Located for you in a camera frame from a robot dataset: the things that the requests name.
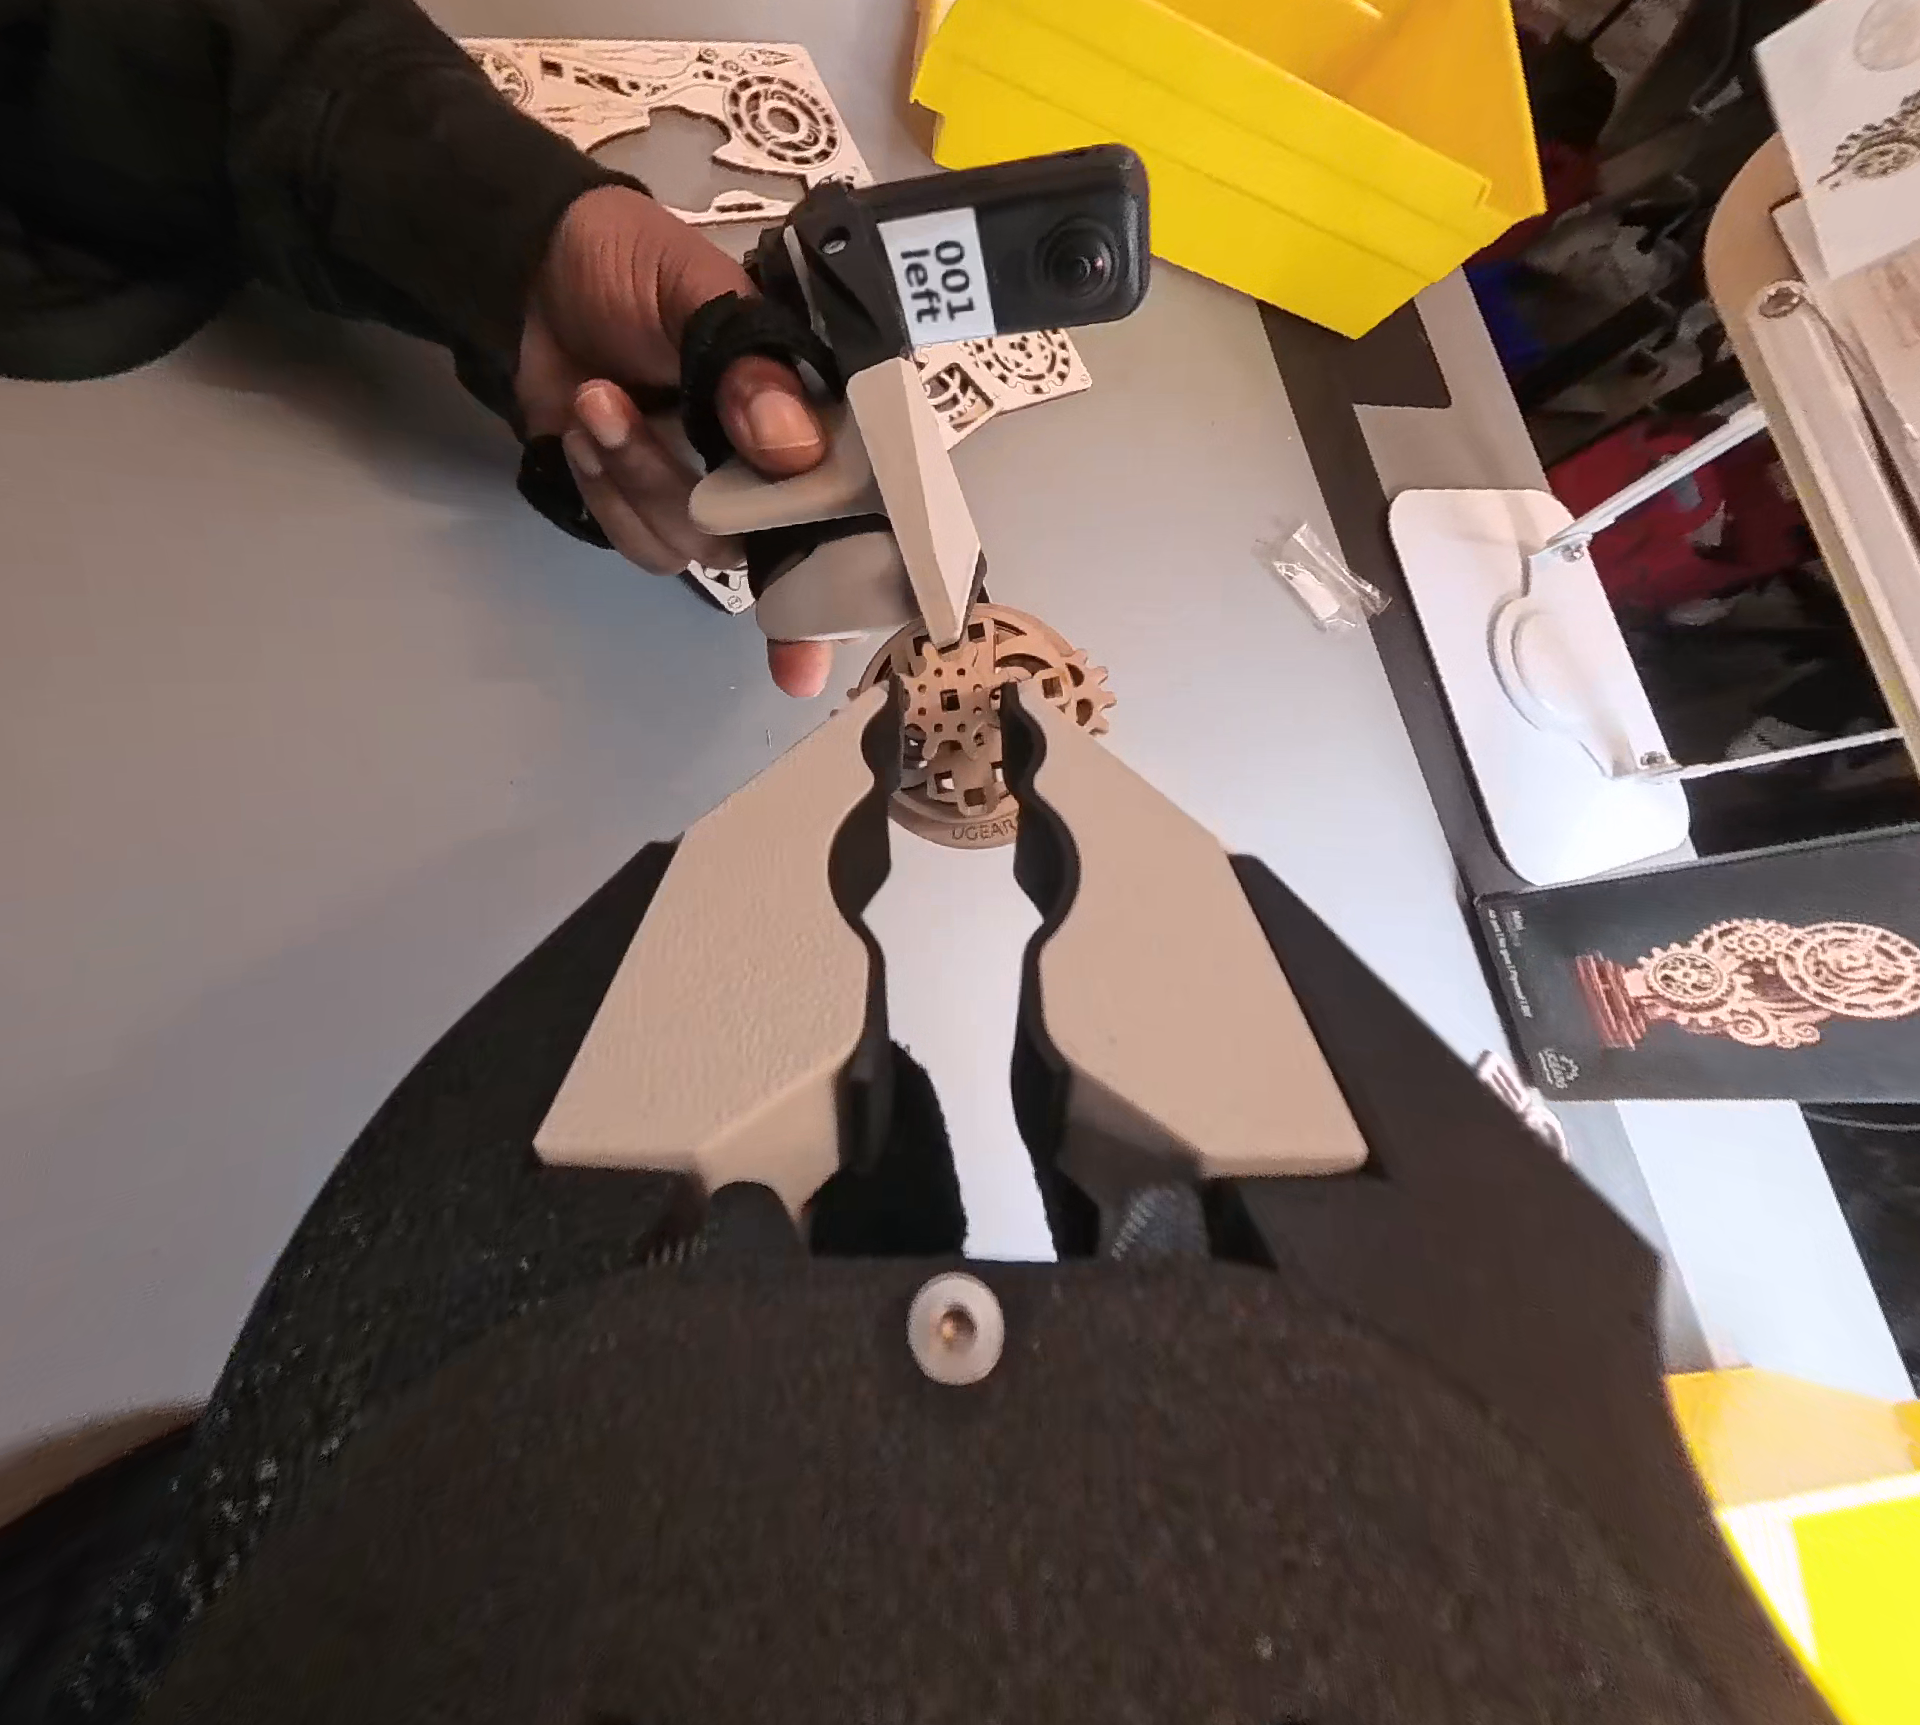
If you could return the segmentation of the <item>grey desk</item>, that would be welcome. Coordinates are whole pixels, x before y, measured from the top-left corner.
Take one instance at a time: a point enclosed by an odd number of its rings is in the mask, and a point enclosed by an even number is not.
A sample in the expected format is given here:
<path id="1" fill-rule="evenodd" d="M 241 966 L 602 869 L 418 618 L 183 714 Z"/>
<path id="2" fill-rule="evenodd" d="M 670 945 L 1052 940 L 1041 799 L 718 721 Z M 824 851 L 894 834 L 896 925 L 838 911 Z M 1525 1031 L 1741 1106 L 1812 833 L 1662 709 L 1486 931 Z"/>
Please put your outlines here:
<path id="1" fill-rule="evenodd" d="M 810 47 L 924 169 L 917 0 L 421 0 L 453 35 Z M 1468 1061 L 1502 1013 L 1369 634 L 1258 561 L 1310 519 L 1258 305 L 1163 268 L 1091 396 L 959 455 L 989 589 L 1112 669 L 1112 750 L 1264 858 Z M 158 366 L 3 383 L 3 1519 L 179 1421 L 388 1093 L 642 842 L 817 722 L 751 623 L 579 547 L 442 357 L 239 296 Z M 1044 1249 L 1005 1103 L 1010 851 L 875 911 L 989 1258 Z M 1668 1254 L 1668 1356 L 1898 1397 L 1793 1106 L 1573 1106 Z"/>

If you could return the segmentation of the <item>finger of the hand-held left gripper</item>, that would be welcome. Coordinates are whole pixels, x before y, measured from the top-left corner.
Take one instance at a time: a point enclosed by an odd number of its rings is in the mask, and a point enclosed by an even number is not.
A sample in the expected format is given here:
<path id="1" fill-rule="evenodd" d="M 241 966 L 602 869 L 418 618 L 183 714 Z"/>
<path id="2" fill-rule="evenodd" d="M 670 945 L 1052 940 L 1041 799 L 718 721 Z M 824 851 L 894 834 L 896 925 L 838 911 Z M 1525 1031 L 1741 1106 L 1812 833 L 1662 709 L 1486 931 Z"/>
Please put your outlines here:
<path id="1" fill-rule="evenodd" d="M 852 373 L 849 407 L 924 630 L 956 646 L 985 579 L 985 551 L 918 366 L 896 357 Z"/>

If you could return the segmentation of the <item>round wooden gear model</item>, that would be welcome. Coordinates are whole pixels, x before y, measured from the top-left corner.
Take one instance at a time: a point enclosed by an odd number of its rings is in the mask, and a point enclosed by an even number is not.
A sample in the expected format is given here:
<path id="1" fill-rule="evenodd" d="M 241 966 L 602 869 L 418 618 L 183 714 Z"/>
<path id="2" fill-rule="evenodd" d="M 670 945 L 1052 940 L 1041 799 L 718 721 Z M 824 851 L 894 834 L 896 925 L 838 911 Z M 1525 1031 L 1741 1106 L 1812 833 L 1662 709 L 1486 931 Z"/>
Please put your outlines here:
<path id="1" fill-rule="evenodd" d="M 956 646 L 921 623 L 894 634 L 859 687 L 900 687 L 903 775 L 890 819 L 947 849 L 1002 849 L 1020 834 L 1020 802 L 1005 785 L 999 697 L 1034 683 L 1044 702 L 1083 732 L 1110 732 L 1110 672 L 1086 651 L 1020 607 L 984 603 Z"/>

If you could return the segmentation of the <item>large wooden puzzle sheet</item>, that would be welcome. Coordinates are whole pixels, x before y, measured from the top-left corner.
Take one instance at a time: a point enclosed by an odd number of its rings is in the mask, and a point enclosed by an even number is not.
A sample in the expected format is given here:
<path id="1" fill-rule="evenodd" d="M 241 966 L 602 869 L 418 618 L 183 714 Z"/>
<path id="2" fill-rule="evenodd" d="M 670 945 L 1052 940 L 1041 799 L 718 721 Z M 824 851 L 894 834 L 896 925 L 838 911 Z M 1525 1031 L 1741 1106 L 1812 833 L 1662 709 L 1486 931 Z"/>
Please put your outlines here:
<path id="1" fill-rule="evenodd" d="M 781 222 L 802 197 L 875 186 L 814 60 L 795 42 L 465 36 L 463 51 L 523 114 L 600 154 L 663 117 L 718 133 L 712 200 L 674 208 L 698 228 Z"/>

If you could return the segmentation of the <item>white stand base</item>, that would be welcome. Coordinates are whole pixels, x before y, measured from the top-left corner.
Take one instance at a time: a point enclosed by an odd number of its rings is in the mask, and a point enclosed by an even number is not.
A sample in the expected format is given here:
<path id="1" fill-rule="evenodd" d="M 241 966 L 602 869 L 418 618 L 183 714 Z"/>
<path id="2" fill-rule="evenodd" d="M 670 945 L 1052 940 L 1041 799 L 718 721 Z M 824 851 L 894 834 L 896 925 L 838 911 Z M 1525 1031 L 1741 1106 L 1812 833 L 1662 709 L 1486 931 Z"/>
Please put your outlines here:
<path id="1" fill-rule="evenodd" d="M 1765 432 L 1758 404 L 1588 513 L 1549 491 L 1402 491 L 1388 536 L 1502 859 L 1525 884 L 1692 847 L 1685 786 L 1903 740 L 1895 725 L 1732 761 L 1678 761 L 1594 561 L 1633 509 Z"/>

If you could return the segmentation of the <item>black product box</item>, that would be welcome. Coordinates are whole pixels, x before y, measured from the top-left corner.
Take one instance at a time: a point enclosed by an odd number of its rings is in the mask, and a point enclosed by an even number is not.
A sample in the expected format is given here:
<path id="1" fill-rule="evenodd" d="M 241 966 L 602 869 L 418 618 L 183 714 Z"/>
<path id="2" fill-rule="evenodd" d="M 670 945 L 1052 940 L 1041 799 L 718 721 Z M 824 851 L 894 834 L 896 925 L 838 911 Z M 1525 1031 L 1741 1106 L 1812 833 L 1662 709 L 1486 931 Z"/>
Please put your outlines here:
<path id="1" fill-rule="evenodd" d="M 1917 828 L 1485 897 L 1550 1103 L 1917 1103 Z"/>

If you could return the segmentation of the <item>person's left forearm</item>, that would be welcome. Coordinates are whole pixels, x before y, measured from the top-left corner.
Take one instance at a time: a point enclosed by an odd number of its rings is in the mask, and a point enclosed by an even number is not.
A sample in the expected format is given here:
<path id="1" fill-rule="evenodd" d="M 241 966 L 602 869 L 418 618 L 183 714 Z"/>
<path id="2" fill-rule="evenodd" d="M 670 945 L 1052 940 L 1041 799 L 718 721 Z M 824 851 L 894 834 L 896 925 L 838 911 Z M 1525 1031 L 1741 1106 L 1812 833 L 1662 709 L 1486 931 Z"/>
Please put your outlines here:
<path id="1" fill-rule="evenodd" d="M 606 182 L 414 0 L 3 0 L 3 375 L 143 366 L 263 282 L 519 421 L 542 260 Z"/>

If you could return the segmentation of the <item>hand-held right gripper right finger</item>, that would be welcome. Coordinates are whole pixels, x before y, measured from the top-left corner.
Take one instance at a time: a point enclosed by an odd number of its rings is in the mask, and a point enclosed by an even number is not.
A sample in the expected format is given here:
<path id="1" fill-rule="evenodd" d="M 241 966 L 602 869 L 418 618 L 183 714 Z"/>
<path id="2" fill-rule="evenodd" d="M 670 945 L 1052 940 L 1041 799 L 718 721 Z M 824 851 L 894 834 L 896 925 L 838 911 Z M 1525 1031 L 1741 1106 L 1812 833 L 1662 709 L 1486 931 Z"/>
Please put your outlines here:
<path id="1" fill-rule="evenodd" d="M 1015 1113 L 1065 1180 L 1332 1180 L 1369 1148 L 1227 847 L 1038 687 L 1002 690 Z"/>

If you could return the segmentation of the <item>beige wooden board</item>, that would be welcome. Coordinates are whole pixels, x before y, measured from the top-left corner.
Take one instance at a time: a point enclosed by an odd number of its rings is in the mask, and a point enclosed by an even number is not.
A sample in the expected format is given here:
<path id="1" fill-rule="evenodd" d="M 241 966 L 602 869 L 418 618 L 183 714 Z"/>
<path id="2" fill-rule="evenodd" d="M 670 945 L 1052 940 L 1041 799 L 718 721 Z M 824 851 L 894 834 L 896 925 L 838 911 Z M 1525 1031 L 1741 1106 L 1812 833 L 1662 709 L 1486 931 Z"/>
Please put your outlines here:
<path id="1" fill-rule="evenodd" d="M 1917 760 L 1917 513 L 1858 351 L 1821 308 L 1777 212 L 1798 200 L 1770 141 L 1723 193 L 1702 245 L 1711 303 L 1784 460 L 1892 725 Z"/>

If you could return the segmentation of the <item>small clear plastic bag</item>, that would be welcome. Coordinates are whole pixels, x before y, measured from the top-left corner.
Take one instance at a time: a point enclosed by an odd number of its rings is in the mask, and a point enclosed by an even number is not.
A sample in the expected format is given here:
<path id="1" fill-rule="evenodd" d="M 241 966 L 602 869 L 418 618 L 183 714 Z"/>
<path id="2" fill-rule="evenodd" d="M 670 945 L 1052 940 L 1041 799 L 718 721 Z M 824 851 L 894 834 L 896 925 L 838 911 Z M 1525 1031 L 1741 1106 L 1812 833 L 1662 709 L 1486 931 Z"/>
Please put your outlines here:
<path id="1" fill-rule="evenodd" d="M 1254 557 L 1322 634 L 1366 630 L 1388 607 L 1388 597 L 1307 520 L 1258 540 Z"/>

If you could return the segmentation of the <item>small slotted wooden piece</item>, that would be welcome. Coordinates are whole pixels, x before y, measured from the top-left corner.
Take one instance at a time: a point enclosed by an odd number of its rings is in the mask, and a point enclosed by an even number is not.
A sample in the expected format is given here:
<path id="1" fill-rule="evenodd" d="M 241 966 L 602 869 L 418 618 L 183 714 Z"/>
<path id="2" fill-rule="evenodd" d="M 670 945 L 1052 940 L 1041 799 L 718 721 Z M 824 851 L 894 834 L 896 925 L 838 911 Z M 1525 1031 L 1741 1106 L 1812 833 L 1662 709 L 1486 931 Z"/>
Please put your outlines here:
<path id="1" fill-rule="evenodd" d="M 1475 1078 L 1562 1163 L 1573 1163 L 1571 1136 L 1545 1096 L 1520 1078 L 1520 1069 L 1499 1051 L 1475 1058 Z"/>

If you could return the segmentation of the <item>white instruction sheet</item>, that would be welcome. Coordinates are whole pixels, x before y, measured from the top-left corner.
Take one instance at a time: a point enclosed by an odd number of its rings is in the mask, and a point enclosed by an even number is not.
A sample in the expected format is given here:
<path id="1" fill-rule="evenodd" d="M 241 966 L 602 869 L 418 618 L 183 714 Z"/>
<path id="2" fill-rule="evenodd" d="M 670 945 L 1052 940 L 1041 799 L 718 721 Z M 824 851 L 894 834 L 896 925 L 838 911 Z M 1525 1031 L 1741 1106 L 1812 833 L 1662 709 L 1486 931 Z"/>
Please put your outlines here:
<path id="1" fill-rule="evenodd" d="M 1917 242 L 1917 0 L 1823 0 L 1758 46 L 1821 260 L 1836 281 Z"/>

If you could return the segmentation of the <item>person's left hand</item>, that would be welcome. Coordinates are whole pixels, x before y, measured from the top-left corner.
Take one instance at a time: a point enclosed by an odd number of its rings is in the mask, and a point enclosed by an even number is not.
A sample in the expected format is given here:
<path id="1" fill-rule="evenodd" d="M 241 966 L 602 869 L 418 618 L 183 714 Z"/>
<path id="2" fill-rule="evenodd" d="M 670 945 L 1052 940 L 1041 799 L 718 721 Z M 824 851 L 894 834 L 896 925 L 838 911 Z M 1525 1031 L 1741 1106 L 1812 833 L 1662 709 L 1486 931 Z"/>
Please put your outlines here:
<path id="1" fill-rule="evenodd" d="M 735 567 L 739 548 L 694 523 L 707 467 L 674 418 L 642 396 L 680 382 L 687 323 L 715 296 L 747 296 L 747 273 L 635 189 L 568 204 L 535 277 L 515 401 L 539 439 L 557 439 L 567 483 L 610 548 L 646 574 Z"/>

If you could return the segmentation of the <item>small wooden puzzle sheet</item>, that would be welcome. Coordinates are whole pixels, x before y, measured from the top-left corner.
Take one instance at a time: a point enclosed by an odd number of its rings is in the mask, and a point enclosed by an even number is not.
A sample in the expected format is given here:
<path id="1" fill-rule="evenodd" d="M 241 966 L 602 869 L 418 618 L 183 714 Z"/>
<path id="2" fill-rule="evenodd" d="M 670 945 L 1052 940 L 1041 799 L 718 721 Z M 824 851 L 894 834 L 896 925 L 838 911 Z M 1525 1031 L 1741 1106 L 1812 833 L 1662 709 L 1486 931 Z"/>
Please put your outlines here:
<path id="1" fill-rule="evenodd" d="M 1091 389 L 1091 373 L 1065 327 L 931 345 L 917 359 L 947 452 L 956 452 L 992 421 Z M 880 502 L 862 498 L 856 513 L 847 519 L 820 519 L 758 536 L 753 543 L 764 562 L 763 579 L 772 582 L 814 547 L 872 532 L 883 520 Z"/>

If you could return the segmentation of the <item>yellow tray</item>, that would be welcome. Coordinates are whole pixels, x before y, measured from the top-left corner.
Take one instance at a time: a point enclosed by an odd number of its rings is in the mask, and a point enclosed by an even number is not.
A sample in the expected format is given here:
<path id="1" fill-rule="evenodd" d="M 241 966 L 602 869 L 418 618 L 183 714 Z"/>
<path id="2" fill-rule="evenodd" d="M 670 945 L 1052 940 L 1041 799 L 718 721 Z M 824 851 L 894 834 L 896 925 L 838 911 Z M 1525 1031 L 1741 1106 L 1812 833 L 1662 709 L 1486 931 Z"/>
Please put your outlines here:
<path id="1" fill-rule="evenodd" d="M 1843 1723 L 1917 1720 L 1917 1401 L 1668 1379 L 1723 1537 Z"/>

